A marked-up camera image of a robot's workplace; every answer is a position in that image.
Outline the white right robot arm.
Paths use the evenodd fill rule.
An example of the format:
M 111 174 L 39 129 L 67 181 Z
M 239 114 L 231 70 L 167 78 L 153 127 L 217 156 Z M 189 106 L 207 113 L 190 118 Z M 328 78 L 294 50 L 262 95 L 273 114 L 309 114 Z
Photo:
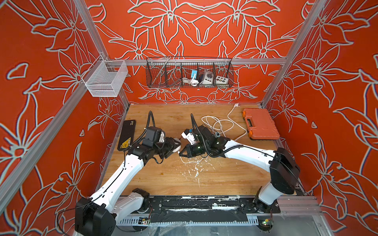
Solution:
M 186 129 L 181 136 L 189 142 L 180 152 L 182 157 L 192 158 L 206 154 L 211 158 L 235 159 L 268 172 L 270 182 L 258 191 L 256 206 L 269 207 L 280 196 L 295 193 L 300 168 L 286 149 L 271 150 L 243 145 L 228 137 L 217 136 L 203 125 Z

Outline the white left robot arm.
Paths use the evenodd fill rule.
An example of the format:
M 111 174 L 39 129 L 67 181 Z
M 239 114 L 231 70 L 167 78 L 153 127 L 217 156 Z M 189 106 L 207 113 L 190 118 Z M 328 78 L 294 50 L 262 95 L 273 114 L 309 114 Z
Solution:
M 166 137 L 154 143 L 144 139 L 129 149 L 124 162 L 111 178 L 89 198 L 81 198 L 75 207 L 75 231 L 83 236 L 110 236 L 117 224 L 128 215 L 148 205 L 149 193 L 135 189 L 119 200 L 134 176 L 155 155 L 168 158 L 181 148 L 178 138 Z

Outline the black flat tool case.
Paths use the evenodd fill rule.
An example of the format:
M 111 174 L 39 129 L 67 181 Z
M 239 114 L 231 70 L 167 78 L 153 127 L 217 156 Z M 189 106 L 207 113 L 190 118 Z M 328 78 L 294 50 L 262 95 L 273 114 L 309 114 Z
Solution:
M 123 122 L 119 143 L 117 146 L 118 151 L 124 151 L 127 147 L 131 146 L 134 139 L 136 128 L 136 120 L 126 120 Z

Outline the white power strip in basket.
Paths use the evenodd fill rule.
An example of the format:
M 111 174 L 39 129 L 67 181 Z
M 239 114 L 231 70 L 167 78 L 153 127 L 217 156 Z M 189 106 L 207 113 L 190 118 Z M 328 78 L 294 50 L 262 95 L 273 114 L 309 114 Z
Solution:
M 202 80 L 201 80 L 201 85 L 212 85 L 213 84 L 213 78 L 214 78 L 214 74 L 210 71 L 205 71 L 203 76 L 202 76 Z

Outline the blue box in basket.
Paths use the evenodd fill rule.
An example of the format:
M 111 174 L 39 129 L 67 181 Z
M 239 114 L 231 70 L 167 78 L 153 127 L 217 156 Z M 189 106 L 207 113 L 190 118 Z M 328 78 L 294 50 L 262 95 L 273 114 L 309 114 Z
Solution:
M 192 70 L 191 79 L 196 80 L 196 78 L 197 78 L 197 70 Z

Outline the white socket cube in basket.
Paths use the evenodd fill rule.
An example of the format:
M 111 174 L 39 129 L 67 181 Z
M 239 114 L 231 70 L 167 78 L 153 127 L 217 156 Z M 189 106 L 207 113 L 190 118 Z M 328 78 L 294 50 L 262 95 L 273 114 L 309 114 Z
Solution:
M 215 84 L 216 84 L 217 86 L 223 86 L 223 87 L 226 87 L 226 86 L 228 86 L 228 81 L 229 81 L 229 79 L 226 78 L 226 77 L 217 76 L 217 77 L 216 77 Z

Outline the orange plastic tool case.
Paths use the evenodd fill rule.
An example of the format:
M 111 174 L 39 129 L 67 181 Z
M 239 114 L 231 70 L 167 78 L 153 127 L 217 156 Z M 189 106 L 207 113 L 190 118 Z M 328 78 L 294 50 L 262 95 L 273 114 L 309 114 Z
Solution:
M 242 112 L 248 136 L 252 140 L 278 140 L 280 134 L 268 110 L 261 108 L 245 108 Z

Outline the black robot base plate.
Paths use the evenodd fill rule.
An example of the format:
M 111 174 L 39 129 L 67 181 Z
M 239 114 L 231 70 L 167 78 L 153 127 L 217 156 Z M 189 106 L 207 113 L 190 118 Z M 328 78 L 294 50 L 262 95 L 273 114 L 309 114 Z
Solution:
M 281 213 L 277 201 L 259 209 L 254 196 L 151 196 L 145 212 L 135 211 L 119 226 L 160 225 L 185 223 L 203 225 L 247 225 L 262 223 L 273 214 Z

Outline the clear plastic wall bin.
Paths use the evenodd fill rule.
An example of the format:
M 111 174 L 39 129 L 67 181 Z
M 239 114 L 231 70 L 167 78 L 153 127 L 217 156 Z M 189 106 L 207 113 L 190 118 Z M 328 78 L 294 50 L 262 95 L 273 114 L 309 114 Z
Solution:
M 117 71 L 109 71 L 106 63 L 99 61 L 83 81 L 93 97 L 117 97 L 128 72 L 125 62 L 121 63 Z

